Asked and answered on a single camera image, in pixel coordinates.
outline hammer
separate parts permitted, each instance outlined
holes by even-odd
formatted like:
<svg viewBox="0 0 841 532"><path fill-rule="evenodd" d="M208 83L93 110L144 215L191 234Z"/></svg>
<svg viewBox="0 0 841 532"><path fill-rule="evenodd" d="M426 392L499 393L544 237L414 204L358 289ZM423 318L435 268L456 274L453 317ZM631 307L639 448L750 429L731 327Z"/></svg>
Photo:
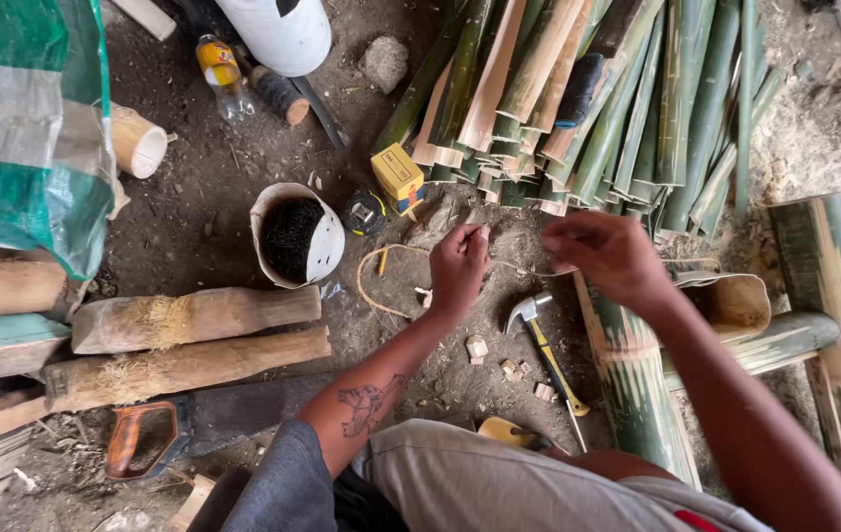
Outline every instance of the hammer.
<svg viewBox="0 0 841 532"><path fill-rule="evenodd" d="M539 350L542 352L541 358L545 365L545 370L552 377L552 382L555 384L555 389L558 394L565 399L565 405L568 407L572 425L575 426L575 432L579 435L579 442L581 443L581 450L587 452L585 449L585 440L581 437L579 424L575 421L575 416L581 417L588 414L591 410L588 405L581 402L575 393L572 392L571 386L565 381L565 376L561 373L558 367L558 362L555 360L555 355L552 354L552 347L548 345L548 340L545 339L545 334L539 329L539 322L536 318L539 317L539 306L545 305L552 300L552 295L548 292L542 292L534 297L526 297L521 300L518 305L512 308L509 314L509 320L506 321L506 330L504 333L509 334L512 329L512 323L516 321L516 316L521 316L522 320L528 326L527 328L532 332L532 337L535 338L536 344L539 345Z"/></svg>

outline bottle label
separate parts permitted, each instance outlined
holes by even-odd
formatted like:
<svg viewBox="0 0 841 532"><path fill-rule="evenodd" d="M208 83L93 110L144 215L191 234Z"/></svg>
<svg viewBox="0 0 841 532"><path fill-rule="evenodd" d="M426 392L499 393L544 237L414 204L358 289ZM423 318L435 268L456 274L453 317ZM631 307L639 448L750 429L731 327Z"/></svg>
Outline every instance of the bottle label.
<svg viewBox="0 0 841 532"><path fill-rule="evenodd" d="M223 42L207 42L197 48L197 62L208 82L229 85L240 79L240 67L229 46Z"/></svg>

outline cardboard box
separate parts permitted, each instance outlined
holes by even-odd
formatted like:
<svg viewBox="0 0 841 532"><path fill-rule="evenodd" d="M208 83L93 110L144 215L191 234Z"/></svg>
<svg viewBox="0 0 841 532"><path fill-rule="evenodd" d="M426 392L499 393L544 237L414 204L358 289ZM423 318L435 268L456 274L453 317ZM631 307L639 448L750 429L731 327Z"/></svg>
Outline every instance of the cardboard box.
<svg viewBox="0 0 841 532"><path fill-rule="evenodd" d="M371 168L391 206L403 216L423 201L423 171L394 143L371 157Z"/></svg>

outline dirt ground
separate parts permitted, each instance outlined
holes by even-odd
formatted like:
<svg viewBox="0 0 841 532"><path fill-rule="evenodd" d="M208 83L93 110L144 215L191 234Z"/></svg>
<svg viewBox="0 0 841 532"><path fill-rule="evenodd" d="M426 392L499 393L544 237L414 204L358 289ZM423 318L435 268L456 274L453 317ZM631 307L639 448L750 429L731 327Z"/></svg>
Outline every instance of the dirt ground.
<svg viewBox="0 0 841 532"><path fill-rule="evenodd" d="M169 146L164 163L152 177L121 176L131 204L110 225L106 256L91 299L183 296L226 286L272 288L260 271L249 232L249 209L256 196L273 183L305 183L314 171L323 184L320 197L339 209L357 187L370 183L367 147L387 121L403 84L389 96L372 90L358 72L357 61L375 37L393 35L409 47L413 73L433 41L438 15L433 2L327 0L332 51L309 80L326 95L324 100L349 141L344 151L334 151L312 114L292 130L265 109L247 124L228 126L217 115L214 94L198 72L189 36L157 43L134 21L104 3L111 99L137 109L176 133L178 140ZM183 20L174 4L159 3L178 21ZM769 62L790 78L754 137L751 215L748 221L740 221L730 212L712 244L678 238L667 253L718 257L727 271L757 273L769 286L778 311L785 302L764 205L841 190L841 30L830 9L808 13L797 0L761 4L769 25ZM793 72L802 59L810 61L814 70L808 79ZM412 224L406 218L389 220L377 236L348 235L343 260L320 283L328 285L330 293L336 284L340 287L335 296L323 301L321 323L331 331L332 357L277 368L248 381L354 366L406 326L406 320L370 308L357 291L360 258L381 245L413 239L429 248L454 224L489 224L493 229L490 254L495 260L548 272L539 238L548 215L485 205L473 186L431 185L428 195L419 217L423 222L435 211L438 215L429 224L419 224L412 235L408 235ZM204 233L208 223L213 224L211 236ZM367 292L389 307L420 314L421 300L414 287L430 288L428 269L421 266L423 257L392 251L383 276L375 272L375 264L370 260L364 273ZM560 447L576 452L578 445L564 408L532 395L535 383L545 380L545 372L528 333L521 325L509 336L502 333L515 303L541 290L552 292L555 299L541 308L540 322L566 377L592 406L592 413L580 419L585 439L592 449L611 447L571 278L523 274L498 263L489 268L473 311L420 369L385 425L410 417L464 414L480 421L499 415L545 432ZM483 366L468 362L464 343L471 334L484 337L488 344ZM506 382L499 368L505 359L525 361L531 371L518 383ZM764 381L819 437L804 370L786 368L765 376ZM171 471L147 481L106 482L102 460L109 416L105 409L82 414L89 443L83 441L69 415L47 421L55 435L35 428L35 440L21 470L36 481L37 489L28 491L24 482L14 479L0 512L0 530L171 529L166 521L184 502L190 487ZM692 410L684 408L684 418L706 490L724 494ZM196 472L215 476L231 465L252 466L271 437L268 431L194 459L178 458L172 469L185 476Z"/></svg>

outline tattoo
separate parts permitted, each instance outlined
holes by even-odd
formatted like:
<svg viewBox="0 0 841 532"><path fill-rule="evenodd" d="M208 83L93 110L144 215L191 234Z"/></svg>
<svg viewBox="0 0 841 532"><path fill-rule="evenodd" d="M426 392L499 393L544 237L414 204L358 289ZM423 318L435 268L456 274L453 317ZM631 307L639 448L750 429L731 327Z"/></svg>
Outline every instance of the tattoo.
<svg viewBox="0 0 841 532"><path fill-rule="evenodd" d="M381 410L385 398L403 382L404 376L395 374L391 377L391 382L381 390L371 384L338 390L338 401L351 406L354 410L352 420L342 423L342 435L344 437L357 437L365 429L370 431L374 424L380 420L375 419L374 415Z"/></svg>

